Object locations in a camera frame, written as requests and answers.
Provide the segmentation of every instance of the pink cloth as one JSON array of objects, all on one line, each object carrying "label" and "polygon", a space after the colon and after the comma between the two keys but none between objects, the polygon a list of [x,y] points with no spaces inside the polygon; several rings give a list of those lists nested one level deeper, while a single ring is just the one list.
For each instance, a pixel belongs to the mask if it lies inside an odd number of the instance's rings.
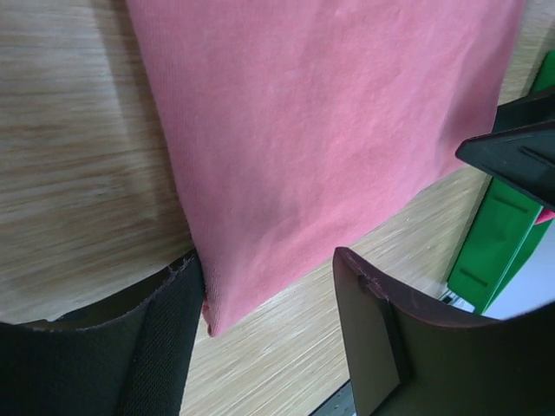
[{"label": "pink cloth", "polygon": [[555,212],[544,208],[539,214],[538,219],[536,219],[536,224],[542,224],[545,221],[549,221],[550,219],[554,219],[554,218],[555,218]]},{"label": "pink cloth", "polygon": [[488,133],[524,0],[128,0],[218,335]]}]

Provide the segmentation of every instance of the green object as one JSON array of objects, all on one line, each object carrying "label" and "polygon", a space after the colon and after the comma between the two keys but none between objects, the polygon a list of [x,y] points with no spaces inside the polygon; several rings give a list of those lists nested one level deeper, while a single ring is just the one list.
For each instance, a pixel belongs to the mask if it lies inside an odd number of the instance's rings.
[{"label": "green object", "polygon": [[[531,92],[555,85],[555,51],[544,59]],[[542,206],[492,179],[447,286],[482,314],[532,255],[550,222],[534,225]]]}]

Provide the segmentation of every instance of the wood grain surface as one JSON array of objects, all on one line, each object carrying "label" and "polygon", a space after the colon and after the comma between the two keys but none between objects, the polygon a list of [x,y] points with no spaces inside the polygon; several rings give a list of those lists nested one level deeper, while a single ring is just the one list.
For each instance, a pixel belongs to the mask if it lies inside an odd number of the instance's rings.
[{"label": "wood grain surface", "polygon": [[96,302],[191,247],[125,3],[0,0],[0,321]]},{"label": "wood grain surface", "polygon": [[[528,2],[501,101],[554,22],[555,2]],[[458,171],[355,250],[439,295],[484,183]],[[123,0],[0,0],[0,321],[90,304],[191,247]],[[302,416],[347,379],[326,263],[217,339],[200,324],[182,414]]]}]

